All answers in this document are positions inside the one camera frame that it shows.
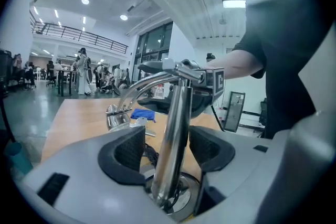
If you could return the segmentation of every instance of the bottle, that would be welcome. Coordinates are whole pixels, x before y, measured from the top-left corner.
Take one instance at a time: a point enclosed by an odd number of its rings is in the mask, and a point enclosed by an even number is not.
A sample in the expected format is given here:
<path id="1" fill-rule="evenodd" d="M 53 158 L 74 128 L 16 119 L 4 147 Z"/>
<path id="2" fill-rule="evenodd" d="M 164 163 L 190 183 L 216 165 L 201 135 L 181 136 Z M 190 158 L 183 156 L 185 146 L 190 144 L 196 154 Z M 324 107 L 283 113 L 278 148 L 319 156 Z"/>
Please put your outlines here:
<path id="1" fill-rule="evenodd" d="M 154 98 L 163 99 L 163 86 L 162 86 L 162 84 L 159 84 L 156 87 Z"/>

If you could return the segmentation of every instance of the round metal base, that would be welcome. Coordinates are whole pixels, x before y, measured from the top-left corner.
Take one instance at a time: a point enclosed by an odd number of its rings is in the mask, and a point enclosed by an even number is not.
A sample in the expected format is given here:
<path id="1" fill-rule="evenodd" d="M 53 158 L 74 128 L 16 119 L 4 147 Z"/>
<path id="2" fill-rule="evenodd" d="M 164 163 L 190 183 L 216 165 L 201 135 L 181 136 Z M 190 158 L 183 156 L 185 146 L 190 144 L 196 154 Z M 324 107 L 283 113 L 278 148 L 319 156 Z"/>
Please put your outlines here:
<path id="1" fill-rule="evenodd" d="M 150 192 L 155 169 L 152 165 L 145 165 L 140 168 L 140 173 L 145 176 L 146 179 L 146 190 L 150 198 L 153 198 L 152 193 Z M 161 207 L 167 215 L 177 222 L 183 221 L 188 218 L 194 210 L 197 201 L 197 195 L 199 191 L 199 183 L 192 176 L 188 177 L 187 173 L 183 173 L 180 177 L 182 188 L 180 190 L 180 195 L 176 203 L 167 210 L 167 208 Z M 168 205 L 172 205 L 174 198 L 171 198 L 167 201 Z"/>

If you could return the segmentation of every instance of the gray floor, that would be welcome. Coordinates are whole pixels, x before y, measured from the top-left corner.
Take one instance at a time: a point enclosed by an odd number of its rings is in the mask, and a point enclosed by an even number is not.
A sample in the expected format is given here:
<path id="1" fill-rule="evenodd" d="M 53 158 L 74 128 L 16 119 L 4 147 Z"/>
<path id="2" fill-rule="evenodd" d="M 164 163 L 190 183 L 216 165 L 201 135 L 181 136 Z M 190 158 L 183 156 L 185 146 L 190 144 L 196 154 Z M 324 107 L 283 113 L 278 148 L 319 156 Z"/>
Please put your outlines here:
<path id="1" fill-rule="evenodd" d="M 46 87 L 45 81 L 37 81 L 34 90 L 10 92 L 4 100 L 10 128 L 15 139 L 21 142 L 33 163 L 39 164 L 47 132 L 64 99 L 117 98 L 114 94 L 94 93 L 91 96 L 72 93 L 70 97 L 59 97 L 57 88 Z M 4 129 L 1 120 L 0 128 Z"/>

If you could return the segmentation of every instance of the forearm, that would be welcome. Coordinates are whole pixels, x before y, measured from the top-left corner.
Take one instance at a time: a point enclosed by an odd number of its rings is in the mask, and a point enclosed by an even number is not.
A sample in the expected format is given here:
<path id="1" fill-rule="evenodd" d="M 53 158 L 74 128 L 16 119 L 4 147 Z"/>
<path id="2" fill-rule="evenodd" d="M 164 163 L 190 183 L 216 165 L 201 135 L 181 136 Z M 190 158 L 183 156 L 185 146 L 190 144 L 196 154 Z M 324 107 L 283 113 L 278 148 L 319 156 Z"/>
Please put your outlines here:
<path id="1" fill-rule="evenodd" d="M 210 67 L 224 67 L 225 79 L 246 77 L 261 70 L 263 65 L 251 53 L 244 50 L 234 50 L 221 58 L 208 63 Z"/>

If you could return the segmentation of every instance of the trash bin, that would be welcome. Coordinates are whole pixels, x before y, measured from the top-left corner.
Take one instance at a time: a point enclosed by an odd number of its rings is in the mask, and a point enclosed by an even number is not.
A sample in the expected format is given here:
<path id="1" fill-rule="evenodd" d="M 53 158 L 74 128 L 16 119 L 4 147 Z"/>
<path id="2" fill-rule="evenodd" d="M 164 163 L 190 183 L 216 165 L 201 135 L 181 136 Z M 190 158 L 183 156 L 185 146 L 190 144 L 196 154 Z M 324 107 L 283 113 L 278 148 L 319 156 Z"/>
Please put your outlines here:
<path id="1" fill-rule="evenodd" d="M 26 156 L 22 145 L 14 142 L 5 149 L 5 155 L 13 162 L 15 167 L 25 175 L 33 169 L 31 162 Z"/>

